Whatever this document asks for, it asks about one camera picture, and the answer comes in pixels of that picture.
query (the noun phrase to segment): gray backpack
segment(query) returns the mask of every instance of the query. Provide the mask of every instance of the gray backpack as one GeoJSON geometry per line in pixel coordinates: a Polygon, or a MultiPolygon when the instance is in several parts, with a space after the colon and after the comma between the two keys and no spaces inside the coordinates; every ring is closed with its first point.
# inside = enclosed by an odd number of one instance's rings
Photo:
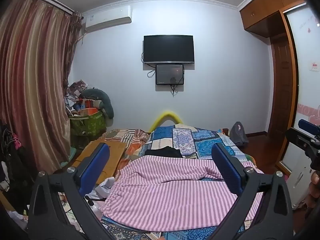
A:
{"type": "Polygon", "coordinates": [[[230,139],[237,147],[245,146],[249,140],[245,135],[242,123],[236,122],[230,131],[230,139]]]}

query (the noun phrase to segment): metal screw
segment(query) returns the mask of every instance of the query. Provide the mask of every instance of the metal screw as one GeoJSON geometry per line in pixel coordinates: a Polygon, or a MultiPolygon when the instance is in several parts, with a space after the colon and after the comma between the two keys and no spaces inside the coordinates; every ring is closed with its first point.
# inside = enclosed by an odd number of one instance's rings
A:
{"type": "Polygon", "coordinates": [[[67,168],[67,173],[73,173],[73,172],[75,172],[75,170],[76,170],[76,168],[71,166],[71,167],[67,168]]]}
{"type": "Polygon", "coordinates": [[[245,169],[245,171],[247,172],[247,173],[254,173],[254,168],[252,168],[252,167],[245,167],[244,168],[245,169]]]}
{"type": "Polygon", "coordinates": [[[277,171],[277,172],[276,172],[276,175],[277,175],[278,177],[282,177],[282,176],[283,176],[283,173],[282,173],[281,171],[277,171]]]}
{"type": "Polygon", "coordinates": [[[39,171],[38,176],[43,177],[45,175],[45,171],[39,171]]]}

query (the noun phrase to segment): air conditioner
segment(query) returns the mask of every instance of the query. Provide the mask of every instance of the air conditioner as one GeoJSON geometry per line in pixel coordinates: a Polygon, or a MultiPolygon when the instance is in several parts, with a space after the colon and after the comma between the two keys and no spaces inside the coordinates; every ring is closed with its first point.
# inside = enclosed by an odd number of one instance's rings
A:
{"type": "Polygon", "coordinates": [[[132,7],[130,5],[121,6],[88,15],[85,24],[85,30],[86,33],[90,33],[104,28],[131,22],[132,7]]]}

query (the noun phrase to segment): yellow foam tube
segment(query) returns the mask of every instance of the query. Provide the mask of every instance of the yellow foam tube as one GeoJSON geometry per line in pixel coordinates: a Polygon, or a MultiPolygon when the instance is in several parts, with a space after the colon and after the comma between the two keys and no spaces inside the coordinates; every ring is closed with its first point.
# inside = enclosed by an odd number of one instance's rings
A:
{"type": "Polygon", "coordinates": [[[151,126],[149,132],[153,132],[161,123],[161,121],[165,118],[165,117],[171,117],[177,124],[178,123],[182,123],[180,117],[178,117],[175,113],[170,112],[170,111],[165,111],[163,112],[158,118],[157,120],[153,123],[153,125],[151,126]]]}

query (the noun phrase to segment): patchwork bedspread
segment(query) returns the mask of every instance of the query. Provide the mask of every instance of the patchwork bedspread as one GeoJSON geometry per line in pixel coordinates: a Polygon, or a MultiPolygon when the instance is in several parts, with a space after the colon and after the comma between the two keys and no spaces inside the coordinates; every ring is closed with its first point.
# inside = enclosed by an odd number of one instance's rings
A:
{"type": "MultiPolygon", "coordinates": [[[[221,130],[210,131],[183,124],[156,128],[142,146],[139,156],[143,156],[148,149],[161,149],[170,146],[180,149],[184,158],[212,159],[211,148],[217,142],[222,143],[227,151],[238,158],[240,162],[247,161],[244,153],[221,130]]],[[[104,216],[101,222],[117,240],[157,240],[160,237],[165,240],[205,240],[216,229],[216,227],[208,227],[174,232],[144,232],[120,225],[104,216]]],[[[250,224],[251,221],[245,221],[239,231],[242,232],[249,228],[250,224]]]]}

